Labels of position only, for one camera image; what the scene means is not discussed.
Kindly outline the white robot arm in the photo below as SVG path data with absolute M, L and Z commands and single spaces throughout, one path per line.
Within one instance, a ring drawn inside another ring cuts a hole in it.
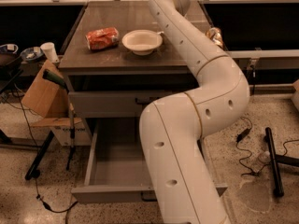
M 235 61 L 186 20 L 190 3 L 149 0 L 151 14 L 199 86 L 143 110 L 141 145 L 165 223 L 231 224 L 197 142 L 244 114 L 249 84 Z

